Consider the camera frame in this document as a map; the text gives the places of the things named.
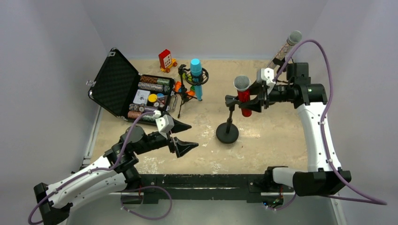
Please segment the silver glitter microphone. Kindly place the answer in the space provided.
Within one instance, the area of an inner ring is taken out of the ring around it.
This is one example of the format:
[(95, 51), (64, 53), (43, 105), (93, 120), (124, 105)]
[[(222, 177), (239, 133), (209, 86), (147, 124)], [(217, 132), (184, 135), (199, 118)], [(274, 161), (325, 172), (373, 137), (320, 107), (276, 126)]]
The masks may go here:
[(282, 60), (283, 58), (285, 58), (287, 56), (287, 54), (290, 52), (290, 50), (293, 48), (293, 46), (295, 46), (296, 44), (298, 44), (302, 39), (302, 33), (299, 30), (294, 30), (292, 31), (288, 37), (286, 42), (282, 45), (282, 47), (280, 48), (280, 50), (276, 53), (276, 55), (274, 56), (274, 58), (278, 58), (280, 60)]

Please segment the black round-base mic stand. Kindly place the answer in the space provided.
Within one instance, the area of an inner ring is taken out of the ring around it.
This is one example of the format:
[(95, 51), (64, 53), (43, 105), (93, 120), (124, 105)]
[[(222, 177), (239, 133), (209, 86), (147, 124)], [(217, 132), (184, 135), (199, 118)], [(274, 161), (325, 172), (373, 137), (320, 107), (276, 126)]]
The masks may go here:
[[(281, 68), (283, 66), (283, 64), (285, 63), (285, 58), (283, 58), (282, 60), (278, 59), (278, 58), (274, 58), (268, 65), (268, 68), (271, 69), (275, 69), (276, 66), (279, 66), (279, 68), (277, 69), (276, 73), (278, 74), (281, 71)], [(283, 69), (283, 72), (286, 73), (286, 79), (290, 79), (292, 77), (291, 74), (289, 74), (289, 71), (287, 70), (289, 66), (289, 63), (287, 64), (287, 66)]]

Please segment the red glitter microphone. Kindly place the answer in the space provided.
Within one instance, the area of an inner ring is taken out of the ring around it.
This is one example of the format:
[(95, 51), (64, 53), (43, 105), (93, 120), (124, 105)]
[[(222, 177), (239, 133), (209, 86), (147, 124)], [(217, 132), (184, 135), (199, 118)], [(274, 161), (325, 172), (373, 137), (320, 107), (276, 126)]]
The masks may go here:
[(240, 102), (245, 103), (250, 101), (251, 81), (249, 77), (245, 75), (239, 75), (234, 79), (234, 87), (237, 90), (237, 96)]

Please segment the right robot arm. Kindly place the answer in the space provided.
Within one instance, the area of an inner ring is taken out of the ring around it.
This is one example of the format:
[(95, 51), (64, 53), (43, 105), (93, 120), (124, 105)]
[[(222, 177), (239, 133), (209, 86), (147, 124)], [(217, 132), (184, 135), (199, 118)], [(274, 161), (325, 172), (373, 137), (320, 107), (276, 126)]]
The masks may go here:
[(234, 80), (239, 107), (261, 112), (270, 103), (290, 102), (302, 124), (307, 148), (307, 171), (286, 166), (269, 167), (267, 183), (282, 184), (294, 189), (298, 196), (331, 196), (351, 181), (350, 171), (343, 170), (335, 153), (327, 118), (331, 102), (322, 84), (311, 82), (307, 63), (287, 65), (287, 84), (273, 81), (274, 71), (263, 68), (258, 80), (251, 82), (245, 75)]

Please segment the tall black mic stand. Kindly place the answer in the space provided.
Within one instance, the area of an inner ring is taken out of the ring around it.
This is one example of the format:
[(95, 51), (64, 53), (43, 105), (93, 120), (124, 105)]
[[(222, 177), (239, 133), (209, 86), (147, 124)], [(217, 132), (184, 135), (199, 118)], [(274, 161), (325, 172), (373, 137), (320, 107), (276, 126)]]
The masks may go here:
[(240, 105), (238, 97), (226, 95), (225, 104), (229, 108), (229, 116), (225, 123), (220, 124), (216, 129), (217, 139), (224, 144), (232, 144), (239, 137), (239, 130), (233, 124), (233, 112), (235, 110), (235, 105)]

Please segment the blue toy microphone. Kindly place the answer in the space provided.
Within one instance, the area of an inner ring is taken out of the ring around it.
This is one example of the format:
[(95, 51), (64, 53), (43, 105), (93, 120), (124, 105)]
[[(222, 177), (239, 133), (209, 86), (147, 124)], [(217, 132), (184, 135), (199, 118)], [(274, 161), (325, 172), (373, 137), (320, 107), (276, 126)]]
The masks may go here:
[[(199, 59), (192, 59), (190, 62), (190, 70), (191, 70), (191, 76), (192, 80), (195, 83), (200, 82), (200, 79), (202, 78), (202, 66), (201, 62)], [(200, 85), (195, 85), (195, 94), (196, 98), (198, 101), (202, 101), (202, 87)]]

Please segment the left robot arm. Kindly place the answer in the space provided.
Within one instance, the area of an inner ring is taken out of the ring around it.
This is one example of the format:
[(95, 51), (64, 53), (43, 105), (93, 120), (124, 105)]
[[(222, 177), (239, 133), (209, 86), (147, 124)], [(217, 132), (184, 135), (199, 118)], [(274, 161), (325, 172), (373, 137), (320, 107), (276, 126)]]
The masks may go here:
[(65, 221), (73, 209), (98, 197), (127, 188), (142, 188), (142, 178), (135, 168), (137, 155), (168, 147), (171, 153), (182, 157), (196, 142), (184, 142), (172, 134), (191, 129), (192, 126), (169, 115), (156, 119), (158, 130), (146, 134), (136, 122), (120, 136), (111, 149), (92, 164), (54, 184), (39, 183), (34, 187), (37, 205), (44, 225), (58, 225)]

